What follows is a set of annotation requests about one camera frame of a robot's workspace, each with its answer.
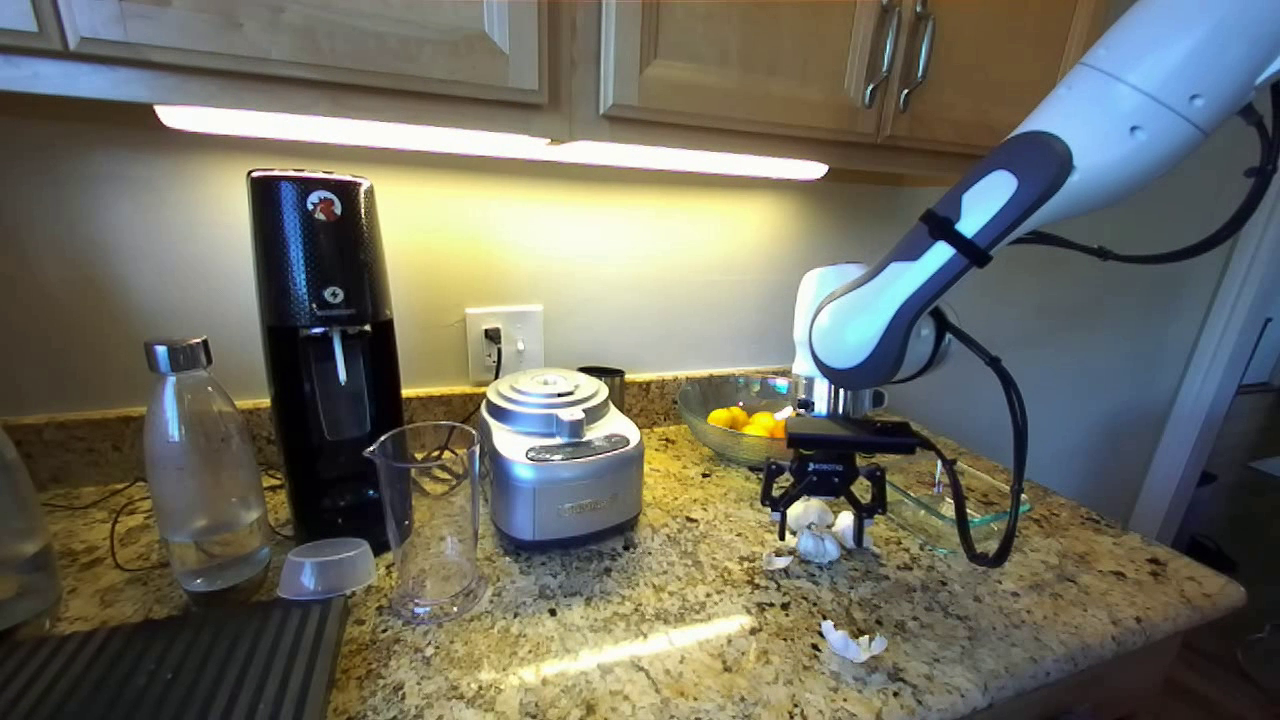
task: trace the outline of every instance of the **dish drying mat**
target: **dish drying mat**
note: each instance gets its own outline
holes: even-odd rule
[[[0,645],[12,720],[322,720],[345,599],[230,603],[190,618]]]

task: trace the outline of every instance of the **robotic arm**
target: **robotic arm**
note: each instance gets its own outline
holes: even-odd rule
[[[1278,0],[1136,0],[1048,101],[949,187],[873,274],[831,288],[807,329],[837,388],[900,378],[915,320],[1032,227],[1171,170],[1257,88],[1280,79]]]

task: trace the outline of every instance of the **kitchen counter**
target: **kitchen counter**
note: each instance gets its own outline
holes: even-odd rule
[[[760,480],[686,426],[645,430],[645,522],[633,536],[550,557],[485,546],[487,609],[409,629],[384,613],[390,570],[352,596],[333,716],[966,716],[1107,710],[1162,678],[1185,629],[1245,587],[1102,517],[1027,490],[1005,570],[891,495],[873,553],[779,565]],[[143,486],[43,490],[65,609],[51,631],[175,618]],[[819,624],[880,631],[847,664]]]

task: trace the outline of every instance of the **wooden cabinet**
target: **wooden cabinet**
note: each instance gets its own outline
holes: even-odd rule
[[[605,0],[599,113],[985,148],[1095,23],[1102,0]]]
[[[545,0],[57,0],[68,53],[485,101],[550,101]]]
[[[57,48],[57,22],[43,0],[0,0],[0,46]]]

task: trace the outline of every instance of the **electrical outlet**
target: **electrical outlet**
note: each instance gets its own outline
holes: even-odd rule
[[[469,317],[469,381],[487,385],[519,367],[545,367],[545,309],[540,305],[475,305]]]

